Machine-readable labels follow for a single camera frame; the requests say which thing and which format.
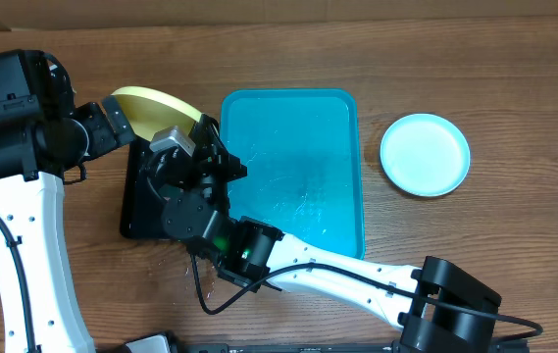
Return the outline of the light blue plate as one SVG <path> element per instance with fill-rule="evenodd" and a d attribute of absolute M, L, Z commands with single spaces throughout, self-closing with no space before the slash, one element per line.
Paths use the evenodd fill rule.
<path fill-rule="evenodd" d="M 419 197 L 439 197 L 455 190 L 471 167 L 470 145 L 447 119 L 410 114 L 392 123 L 380 142 L 380 162 L 399 189 Z"/>

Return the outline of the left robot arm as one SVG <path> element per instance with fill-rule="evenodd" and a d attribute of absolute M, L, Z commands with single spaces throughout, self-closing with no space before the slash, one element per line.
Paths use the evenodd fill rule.
<path fill-rule="evenodd" d="M 0 300 L 8 352 L 93 352 L 63 226 L 64 173 L 124 146 L 120 103 L 0 101 Z"/>

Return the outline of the yellow-rimmed plate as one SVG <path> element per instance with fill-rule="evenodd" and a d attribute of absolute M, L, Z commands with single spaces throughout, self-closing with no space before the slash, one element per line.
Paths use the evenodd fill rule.
<path fill-rule="evenodd" d="M 190 133 L 202 113 L 168 93 L 141 86 L 125 86 L 115 90 L 116 98 L 134 133 L 150 141 L 154 134 L 173 126 Z"/>

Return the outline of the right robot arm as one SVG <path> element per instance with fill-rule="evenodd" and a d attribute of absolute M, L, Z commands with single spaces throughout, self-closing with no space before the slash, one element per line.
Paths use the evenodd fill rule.
<path fill-rule="evenodd" d="M 446 260 L 427 257 L 420 268 L 376 264 L 232 218 L 227 186 L 247 170 L 220 140 L 215 119 L 165 127 L 149 148 L 142 169 L 163 208 L 164 233 L 243 293 L 266 285 L 325 296 L 399 329 L 401 344 L 418 352 L 485 352 L 492 345 L 501 296 Z"/>

